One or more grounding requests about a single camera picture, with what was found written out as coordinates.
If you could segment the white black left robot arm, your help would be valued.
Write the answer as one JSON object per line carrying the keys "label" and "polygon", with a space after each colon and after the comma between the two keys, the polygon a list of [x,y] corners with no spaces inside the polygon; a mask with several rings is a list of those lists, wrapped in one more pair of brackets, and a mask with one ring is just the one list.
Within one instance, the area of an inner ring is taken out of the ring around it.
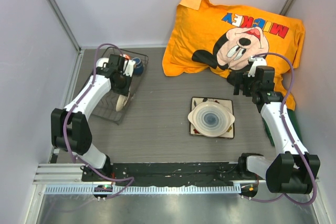
{"label": "white black left robot arm", "polygon": [[126,55],[111,54],[97,61],[93,74],[80,93],[63,109],[51,113],[51,143],[64,150],[73,159],[87,164],[98,180],[105,182],[112,174],[110,158],[92,142],[88,124],[90,115],[101,99],[109,92],[118,95],[116,111],[128,102],[136,62]]}

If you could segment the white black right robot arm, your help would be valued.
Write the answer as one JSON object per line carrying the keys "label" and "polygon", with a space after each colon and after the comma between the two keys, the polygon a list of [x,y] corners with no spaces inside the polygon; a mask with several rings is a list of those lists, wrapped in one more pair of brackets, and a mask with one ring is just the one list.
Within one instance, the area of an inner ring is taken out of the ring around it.
{"label": "white black right robot arm", "polygon": [[259,154],[242,154],[237,173],[242,179],[255,174],[265,179],[272,193],[309,194],[316,192],[320,168],[317,155],[309,154],[297,135],[284,104],[282,93],[274,91],[273,67],[257,66],[255,72],[232,72],[234,94],[252,98],[268,126],[277,156],[269,161]]}

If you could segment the large white oval dish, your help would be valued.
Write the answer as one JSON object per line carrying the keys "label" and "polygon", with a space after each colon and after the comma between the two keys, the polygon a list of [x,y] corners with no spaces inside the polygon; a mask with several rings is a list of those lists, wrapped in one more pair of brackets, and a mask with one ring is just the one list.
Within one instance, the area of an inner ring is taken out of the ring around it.
{"label": "large white oval dish", "polygon": [[216,102],[200,103],[187,118],[199,134],[207,137],[222,136],[235,122],[235,117],[229,109]]}

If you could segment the small cream plate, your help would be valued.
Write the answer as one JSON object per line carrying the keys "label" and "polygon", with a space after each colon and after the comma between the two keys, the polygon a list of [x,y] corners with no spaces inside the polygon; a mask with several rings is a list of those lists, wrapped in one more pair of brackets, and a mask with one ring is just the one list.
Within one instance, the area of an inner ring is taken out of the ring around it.
{"label": "small cream plate", "polygon": [[121,111],[126,106],[129,100],[129,97],[130,97],[130,94],[128,94],[127,96],[119,95],[116,105],[115,105],[117,112]]}

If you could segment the blue mug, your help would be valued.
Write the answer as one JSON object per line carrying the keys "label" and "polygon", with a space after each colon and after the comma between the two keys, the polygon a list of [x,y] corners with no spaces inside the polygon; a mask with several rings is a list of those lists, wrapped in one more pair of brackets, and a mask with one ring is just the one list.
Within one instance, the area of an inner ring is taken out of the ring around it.
{"label": "blue mug", "polygon": [[144,71],[142,60],[140,58],[133,58],[132,61],[134,62],[133,74],[137,76],[141,75]]}

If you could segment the black wire dish rack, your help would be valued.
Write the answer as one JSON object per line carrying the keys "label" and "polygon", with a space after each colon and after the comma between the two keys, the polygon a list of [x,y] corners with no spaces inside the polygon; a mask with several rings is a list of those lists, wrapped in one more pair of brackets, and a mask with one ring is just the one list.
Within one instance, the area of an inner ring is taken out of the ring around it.
{"label": "black wire dish rack", "polygon": [[[144,71],[139,76],[134,75],[134,74],[131,76],[131,85],[129,88],[130,97],[129,97],[129,100],[126,106],[121,111],[117,112],[115,110],[116,102],[119,97],[119,94],[114,93],[112,89],[109,90],[109,92],[107,92],[101,98],[101,100],[98,102],[96,107],[93,109],[92,115],[103,118],[105,120],[109,120],[115,124],[120,124],[122,122],[124,115],[129,107],[129,104],[140,85],[142,76],[145,73],[148,60],[149,60],[147,55],[141,54],[139,52],[129,51],[126,49],[121,49],[121,52],[123,52],[123,54],[130,56],[131,60],[133,58],[140,58],[144,66]],[[105,63],[103,67],[99,67],[99,68],[112,67],[116,72],[123,74],[123,66],[124,66],[124,62],[126,59],[124,61],[117,59],[118,53],[119,52],[116,49],[114,49],[112,46],[107,47],[105,51],[102,53],[100,58],[102,57],[109,58],[109,62]]]}

